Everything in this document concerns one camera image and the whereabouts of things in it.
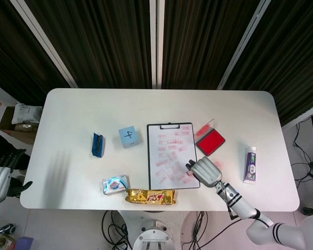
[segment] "clipboard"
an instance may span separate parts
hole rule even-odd
[[[200,182],[187,174],[189,160],[197,161],[191,122],[147,125],[149,189],[193,189]]]

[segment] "white table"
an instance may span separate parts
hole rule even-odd
[[[267,92],[55,89],[45,102],[21,195],[27,208],[112,210],[226,210],[215,189],[178,190],[175,205],[131,204],[126,193],[104,195],[103,178],[126,174],[132,188],[148,188],[146,125],[212,118],[226,142],[209,158],[262,211],[294,211],[299,198],[273,97]],[[135,126],[141,143],[124,149],[118,130]],[[91,156],[93,132],[106,139],[102,158]],[[242,182],[245,148],[257,148],[257,183]],[[197,158],[203,157],[197,150]]]

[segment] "red ink pad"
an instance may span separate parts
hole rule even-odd
[[[217,132],[216,129],[211,130],[202,139],[200,139],[196,146],[206,155],[211,155],[217,148],[225,142],[225,138]]]

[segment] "cardboard box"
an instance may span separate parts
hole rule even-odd
[[[8,235],[0,235],[0,250],[14,250],[15,240]]]
[[[15,131],[15,125],[11,124],[15,107],[7,107],[0,121],[0,130],[27,144],[33,144],[36,132]]]

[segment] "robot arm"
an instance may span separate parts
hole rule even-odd
[[[14,150],[0,158],[0,203],[6,198],[6,196],[17,196],[32,184],[32,182],[28,182],[24,186],[9,186],[10,174],[15,169],[19,158],[25,153],[25,151],[25,149]],[[13,226],[14,225],[9,224],[3,227],[1,230],[4,230],[5,232],[10,232]]]
[[[229,183],[222,181],[221,171],[207,158],[197,163],[190,161],[187,168],[205,186],[216,188],[231,214],[234,211],[241,219],[255,219],[247,229],[247,235],[257,245],[281,244],[299,250],[313,250],[313,216],[304,220],[302,227],[274,223],[270,218],[253,208]]]

